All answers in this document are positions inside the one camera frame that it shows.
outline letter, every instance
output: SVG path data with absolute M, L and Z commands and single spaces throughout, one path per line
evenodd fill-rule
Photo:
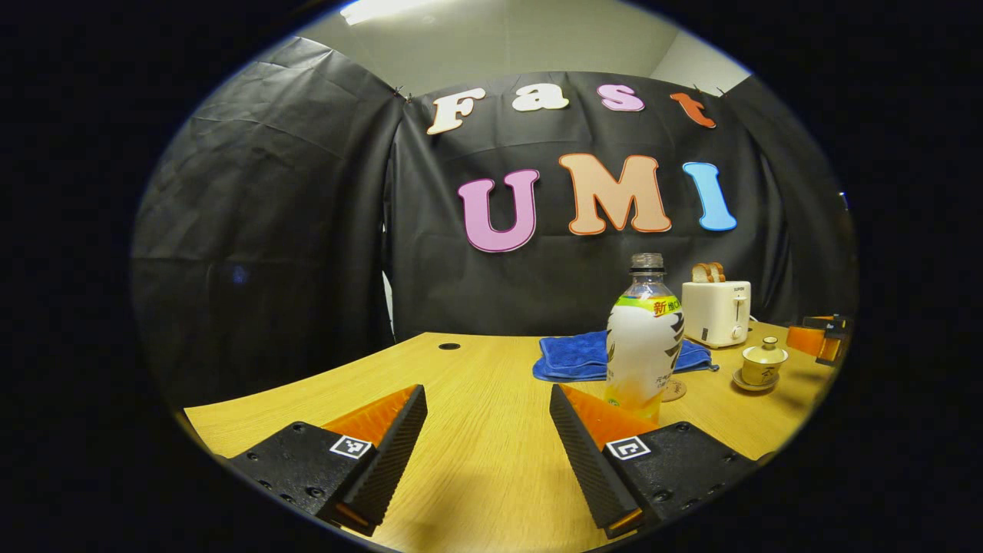
M 675 94 L 670 94 L 669 97 L 678 101 L 679 105 L 682 106 L 683 111 L 686 112 L 686 115 L 689 115 L 689 118 L 696 123 L 699 123 L 708 129 L 713 129 L 717 126 L 717 123 L 715 123 L 713 119 L 707 118 L 700 111 L 703 109 L 703 104 L 689 97 L 689 94 L 677 92 Z
M 541 108 L 560 109 L 570 103 L 570 100 L 563 97 L 563 89 L 548 83 L 529 85 L 515 93 L 519 96 L 512 100 L 512 107 L 516 111 L 536 111 Z
M 682 170 L 693 177 L 700 202 L 703 203 L 700 226 L 715 231 L 734 229 L 737 219 L 727 210 L 727 203 L 723 200 L 721 183 L 717 180 L 717 175 L 720 174 L 717 168 L 709 163 L 689 162 L 682 164 Z
M 434 100 L 436 106 L 434 124 L 427 129 L 427 134 L 436 135 L 460 127 L 464 122 L 457 118 L 457 114 L 467 117 L 475 108 L 475 100 L 483 97 L 485 97 L 485 89 L 471 89 L 437 98 Z
M 625 85 L 601 85 L 598 94 L 604 98 L 602 104 L 611 111 L 641 111 L 645 103 L 632 95 L 635 91 Z
M 533 184 L 540 178 L 534 169 L 513 171 L 505 175 L 505 186 L 515 195 L 515 225 L 508 230 L 492 228 L 489 192 L 494 188 L 491 179 L 462 184 L 457 195 L 464 200 L 464 229 L 468 242 L 483 252 L 510 252 L 522 247 L 536 232 L 536 199 Z
M 656 180 L 659 164 L 653 158 L 630 155 L 624 161 L 620 180 L 616 182 L 601 162 L 590 154 L 562 155 L 559 164 L 570 171 L 573 180 L 577 216 L 570 221 L 570 232 L 604 232 L 607 225 L 598 217 L 598 204 L 605 210 L 611 224 L 621 230 L 628 221 L 632 202 L 635 203 L 635 217 L 631 219 L 631 226 L 635 230 L 666 232 L 672 228 L 672 221 L 663 211 L 663 199 Z

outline pink letter u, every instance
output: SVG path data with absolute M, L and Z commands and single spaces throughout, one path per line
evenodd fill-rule
M 464 200 L 464 229 L 468 242 L 483 252 L 509 252 L 522 247 L 536 232 L 536 200 L 533 184 L 540 178 L 535 169 L 522 169 L 505 175 L 505 186 L 515 195 L 515 225 L 508 230 L 492 228 L 489 192 L 494 181 L 488 178 L 462 184 L 457 195 Z

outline ceiling light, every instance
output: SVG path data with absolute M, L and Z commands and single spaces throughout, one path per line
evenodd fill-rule
M 370 19 L 391 16 L 410 8 L 430 4 L 434 0 L 359 0 L 341 9 L 341 17 L 348 25 L 356 25 Z

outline coaster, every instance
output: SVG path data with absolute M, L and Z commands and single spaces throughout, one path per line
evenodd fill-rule
M 674 399 L 682 398 L 686 395 L 686 385 L 682 381 L 670 378 L 665 384 L 665 391 L 663 392 L 663 403 L 667 401 L 672 401 Z

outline plastic bottle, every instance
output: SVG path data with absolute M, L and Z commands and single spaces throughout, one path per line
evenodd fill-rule
M 659 423 L 659 407 L 679 351 L 683 313 L 663 284 L 662 254 L 631 256 L 633 282 L 607 319 L 605 400 Z

